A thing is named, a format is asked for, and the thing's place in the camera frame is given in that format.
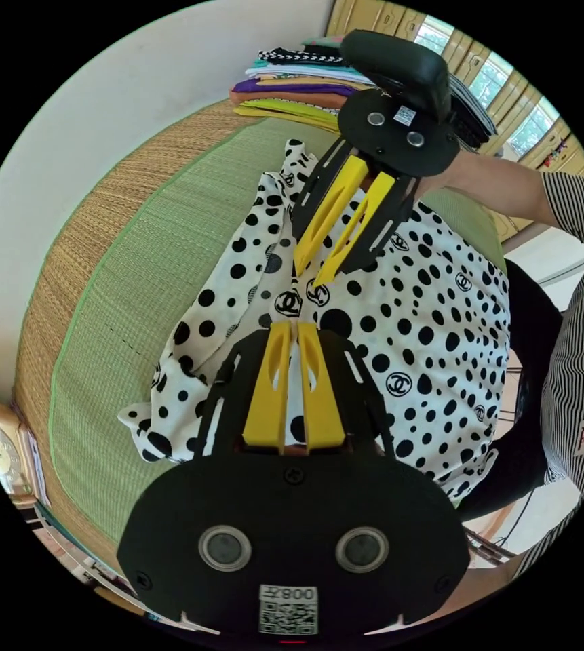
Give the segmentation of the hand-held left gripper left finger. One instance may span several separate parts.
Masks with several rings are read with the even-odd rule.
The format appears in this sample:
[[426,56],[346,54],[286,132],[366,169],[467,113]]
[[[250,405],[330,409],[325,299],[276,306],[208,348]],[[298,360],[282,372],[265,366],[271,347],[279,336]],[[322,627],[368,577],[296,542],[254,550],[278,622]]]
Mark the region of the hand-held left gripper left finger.
[[290,325],[274,323],[269,329],[243,430],[248,447],[283,447],[285,444]]

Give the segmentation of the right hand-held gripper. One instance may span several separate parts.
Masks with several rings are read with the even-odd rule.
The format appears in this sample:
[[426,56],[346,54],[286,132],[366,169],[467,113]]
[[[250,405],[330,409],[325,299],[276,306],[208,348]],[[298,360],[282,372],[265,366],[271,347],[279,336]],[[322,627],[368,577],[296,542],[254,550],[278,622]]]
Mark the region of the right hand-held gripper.
[[318,271],[315,288],[369,267],[411,216],[420,179],[442,173],[459,152],[445,121],[379,89],[350,96],[338,114],[338,129],[294,205],[297,273],[314,259],[363,180],[370,184]]

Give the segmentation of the person's right hand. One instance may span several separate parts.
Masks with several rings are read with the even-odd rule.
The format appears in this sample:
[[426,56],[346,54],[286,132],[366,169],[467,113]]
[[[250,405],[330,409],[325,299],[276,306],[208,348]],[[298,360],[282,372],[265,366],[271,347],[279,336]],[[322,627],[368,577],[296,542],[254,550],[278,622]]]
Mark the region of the person's right hand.
[[416,200],[419,200],[426,194],[435,191],[442,189],[457,191],[460,187],[461,173],[457,169],[448,168],[441,174],[421,178],[417,184],[414,197]]

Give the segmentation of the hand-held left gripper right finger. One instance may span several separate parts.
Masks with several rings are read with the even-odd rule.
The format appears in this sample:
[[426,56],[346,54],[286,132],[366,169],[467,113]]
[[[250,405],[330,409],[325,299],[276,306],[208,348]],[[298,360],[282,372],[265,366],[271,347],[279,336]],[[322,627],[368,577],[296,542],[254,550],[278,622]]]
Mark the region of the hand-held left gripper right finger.
[[309,452],[339,448],[345,431],[315,325],[298,326],[298,346],[306,448]]

